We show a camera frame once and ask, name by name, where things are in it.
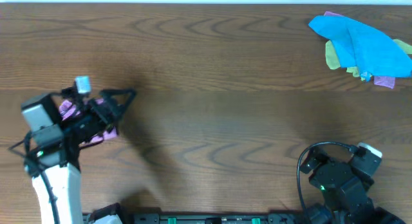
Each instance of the blue fabric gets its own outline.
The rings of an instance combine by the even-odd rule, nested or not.
[[[330,39],[342,67],[357,66],[361,77],[410,77],[412,60],[385,33],[347,17],[317,16],[310,23]]]

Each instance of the purple cloth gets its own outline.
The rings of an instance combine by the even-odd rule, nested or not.
[[[96,99],[96,102],[97,102],[97,104],[103,103],[103,98]],[[70,106],[71,106],[71,102],[69,100],[64,100],[62,102],[62,104],[60,105],[59,112],[62,115],[63,120],[69,118],[73,114],[73,112],[75,112],[76,106],[75,105],[73,105],[72,107],[70,107]],[[91,139],[90,143],[92,144],[92,143],[95,143],[95,142],[100,142],[102,140],[109,140],[111,138],[116,138],[116,137],[117,137],[116,128],[113,128],[113,130],[109,133],[107,131],[105,131],[103,133],[103,138],[100,137],[100,136],[93,137]]]
[[[395,78],[387,76],[375,76],[373,83],[378,86],[385,86],[393,89],[395,87]]]
[[[326,11],[323,15],[330,15],[330,16],[343,16],[343,15],[341,15],[341,14],[336,14],[336,13],[334,13],[334,12],[329,12],[329,11]]]

